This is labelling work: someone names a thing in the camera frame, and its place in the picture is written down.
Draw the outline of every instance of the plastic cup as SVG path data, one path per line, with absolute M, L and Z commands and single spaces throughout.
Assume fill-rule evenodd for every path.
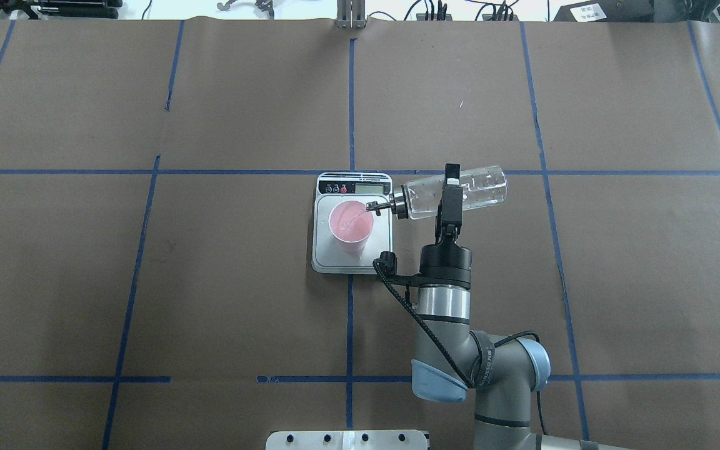
M 329 213 L 329 230 L 338 245 L 349 253 L 360 253 L 374 229 L 374 213 L 366 211 L 366 203 L 346 200 Z

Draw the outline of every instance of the cable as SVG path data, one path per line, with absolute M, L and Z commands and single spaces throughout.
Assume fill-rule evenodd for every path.
M 541 342 L 541 338 L 538 337 L 538 334 L 535 331 L 521 331 L 520 333 L 510 335 L 510 336 L 506 337 L 505 339 L 498 341 L 496 344 L 494 344 L 494 348 L 502 347 L 502 345 L 507 344 L 508 342 L 511 342 L 511 340 L 515 340 L 515 339 L 518 339 L 518 338 L 524 337 L 524 336 L 532 336 L 535 338 L 535 342 L 537 342 L 537 343 Z
M 400 305 L 402 305 L 403 308 L 411 315 L 412 319 L 415 320 L 419 327 L 421 327 L 422 330 L 424 330 L 424 333 L 429 337 L 430 340 L 432 340 L 432 343 L 435 344 L 435 347 L 437 347 L 437 350 L 440 351 L 441 355 L 446 359 L 446 362 L 449 363 L 449 365 L 452 367 L 452 370 L 457 374 L 457 376 L 460 377 L 460 380 L 469 388 L 474 387 L 474 384 L 471 382 L 470 379 L 466 376 L 463 371 L 460 370 L 460 367 L 458 367 L 457 363 L 454 362 L 454 358 L 452 358 L 451 355 L 449 355 L 449 351 L 446 350 L 446 347 L 443 346 L 443 343 L 440 342 L 440 339 L 438 339 L 437 336 L 435 336 L 435 333 L 432 332 L 432 330 L 429 329 L 429 326 L 424 322 L 424 320 L 416 314 L 415 310 L 413 310 L 413 304 L 409 302 L 408 300 L 405 300 L 402 298 L 402 296 L 398 293 L 396 289 L 394 289 L 393 285 L 391 285 L 391 282 L 388 281 L 388 277 L 385 276 L 385 272 L 383 272 L 382 265 L 385 262 L 382 259 L 375 259 L 374 262 L 371 264 L 374 266 L 374 271 L 377 272 L 377 276 L 380 280 L 382 280 L 382 284 L 385 285 L 386 288 L 388 288 L 389 293 L 394 296 L 394 299 L 399 302 Z
M 482 5 L 482 8 L 480 8 L 479 11 L 477 11 L 477 15 L 474 16 L 474 22 L 477 22 L 477 20 L 479 20 L 479 15 L 482 14 L 483 9 L 488 8 L 488 6 L 492 6 L 494 8 L 494 15 L 496 15 L 496 5 L 494 5 L 493 3 L 486 3 L 486 4 Z
M 507 2 L 502 2 L 502 5 L 499 6 L 498 11 L 496 11 L 496 8 L 494 8 L 494 15 L 489 18 L 489 21 L 506 21 L 506 20 L 512 20 L 513 16 L 513 9 L 508 6 Z
M 394 18 L 394 16 L 388 14 L 388 12 L 385 12 L 385 11 L 374 11 L 374 12 L 372 12 L 371 14 L 368 14 L 368 17 L 371 17 L 371 16 L 373 16 L 374 14 L 383 14 L 383 15 L 386 15 L 386 16 L 392 18 L 393 20 L 396 20 L 396 19 Z
M 546 422 L 543 421 L 543 404 L 541 403 L 541 392 L 538 391 L 535 396 L 537 396 L 537 418 L 541 421 L 541 432 L 543 432 L 544 435 L 548 435 L 549 433 L 546 432 Z
M 149 0 L 149 4 L 146 5 L 146 9 L 143 9 L 143 14 L 141 14 L 141 20 L 146 18 L 146 11 L 149 11 L 149 8 L 152 8 L 152 1 L 153 0 Z
M 420 3 L 420 2 L 421 2 L 421 0 L 415 0 L 415 2 L 412 2 L 411 7 L 410 7 L 410 8 L 407 10 L 407 12 L 405 13 L 405 18 L 403 18 L 402 20 L 408 20 L 409 14 L 410 14 L 411 11 L 413 10 L 413 8 L 415 8 L 415 6 L 418 5 L 418 3 Z

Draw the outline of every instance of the black electronic device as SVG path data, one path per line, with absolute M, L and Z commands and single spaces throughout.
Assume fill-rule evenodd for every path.
M 33 8 L 46 16 L 118 18 L 123 0 L 0 0 L 0 12 L 23 11 L 29 18 L 40 18 Z
M 518 22 L 517 14 L 483 14 L 483 22 Z
M 417 14 L 415 14 L 415 19 L 416 20 L 426 20 L 428 22 L 429 21 L 437 22 L 437 21 L 452 19 L 452 14 L 442 15 L 441 18 L 431 17 L 431 16 L 435 16 L 435 15 L 437 15 L 437 14 L 424 14 L 423 12 L 418 12 Z
M 560 6 L 553 22 L 654 22 L 652 0 L 592 0 Z

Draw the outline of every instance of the black cable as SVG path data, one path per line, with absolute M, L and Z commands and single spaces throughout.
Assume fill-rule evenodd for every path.
M 141 14 L 141 20 L 146 18 L 146 11 L 149 11 L 149 8 L 152 8 L 152 1 L 153 0 L 149 0 L 149 4 L 146 5 L 146 9 L 143 9 L 143 14 Z
M 512 11 L 512 9 L 509 8 L 507 2 L 502 2 L 502 6 L 499 7 L 499 11 L 495 11 L 496 13 L 496 20 L 508 20 L 508 12 Z
M 413 8 L 415 8 L 415 6 L 418 5 L 418 3 L 420 3 L 420 2 L 421 2 L 421 0 L 415 0 L 415 2 L 412 3 L 411 7 L 405 13 L 405 18 L 403 18 L 402 20 L 408 20 L 409 14 L 413 10 Z
M 460 367 L 458 367 L 457 363 L 454 362 L 454 358 L 452 358 L 451 355 L 449 355 L 449 351 L 446 350 L 446 347 L 443 346 L 443 343 L 440 342 L 440 339 L 438 339 L 437 336 L 435 336 L 435 333 L 432 332 L 432 330 L 429 329 L 429 325 L 427 325 L 424 320 L 416 314 L 415 310 L 413 309 L 413 304 L 409 302 L 408 300 L 405 300 L 402 298 L 402 296 L 398 293 L 396 289 L 394 289 L 393 285 L 391 285 L 391 282 L 388 281 L 388 277 L 385 276 L 385 272 L 383 272 L 382 265 L 385 262 L 382 259 L 375 259 L 374 262 L 371 263 L 371 265 L 374 266 L 374 271 L 377 272 L 377 276 L 382 281 L 382 284 L 385 285 L 386 288 L 388 288 L 389 293 L 394 296 L 394 299 L 399 302 L 400 305 L 402 305 L 403 308 L 411 315 L 412 319 L 415 320 L 419 327 L 421 327 L 422 330 L 424 330 L 424 333 L 429 337 L 430 340 L 432 340 L 432 343 L 435 344 L 435 347 L 437 347 L 437 350 L 440 351 L 441 355 L 446 359 L 446 362 L 449 363 L 449 365 L 452 367 L 452 370 L 457 374 L 457 376 L 460 377 L 460 380 L 469 388 L 474 387 L 474 384 L 471 382 L 470 379 L 466 376 L 463 371 L 460 370 Z
M 474 358 L 474 362 L 471 363 L 471 372 L 469 373 L 469 379 L 476 384 L 477 375 L 479 375 L 480 370 L 483 370 L 483 346 L 479 344 L 477 335 L 471 331 L 469 331 L 468 334 L 474 339 L 474 343 L 477 344 L 477 356 Z
M 541 342 L 541 338 L 538 337 L 538 334 L 535 331 L 521 331 L 520 333 L 510 335 L 510 336 L 506 337 L 505 339 L 498 341 L 496 344 L 494 344 L 494 348 L 502 347 L 502 345 L 507 344 L 508 342 L 511 342 L 512 340 L 515 340 L 515 339 L 518 339 L 518 338 L 524 337 L 524 336 L 532 336 L 535 338 L 535 342 L 538 342 L 538 343 Z
M 385 12 L 385 11 L 374 11 L 374 12 L 372 12 L 371 14 L 368 14 L 368 17 L 371 17 L 371 16 L 373 16 L 374 14 L 383 14 L 383 15 L 386 15 L 386 16 L 392 18 L 393 20 L 396 20 L 396 19 L 394 18 L 394 16 L 388 14 L 388 12 Z
M 541 421 L 541 432 L 544 435 L 548 435 L 546 432 L 546 422 L 543 421 L 543 404 L 541 403 L 541 392 L 536 393 L 537 396 L 537 418 Z
M 482 5 L 482 7 L 479 9 L 479 11 L 477 11 L 477 15 L 474 16 L 474 22 L 477 22 L 477 20 L 479 19 L 479 15 L 483 13 L 483 9 L 488 8 L 488 6 L 492 6 L 494 8 L 494 15 L 496 14 L 496 5 L 494 5 L 493 3 L 486 3 L 486 4 Z
M 705 0 L 705 4 L 702 6 L 702 18 L 700 18 L 699 22 L 704 22 L 705 18 L 708 16 L 708 11 L 712 12 L 712 9 L 708 8 L 708 5 L 711 3 L 711 0 Z

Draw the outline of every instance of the plastic bottle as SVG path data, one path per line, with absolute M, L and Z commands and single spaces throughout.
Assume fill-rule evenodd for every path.
M 508 197 L 508 179 L 500 166 L 462 171 L 460 186 L 463 188 L 463 211 L 495 205 Z M 443 176 L 417 179 L 402 185 L 402 188 L 411 219 L 437 216 L 443 193 Z

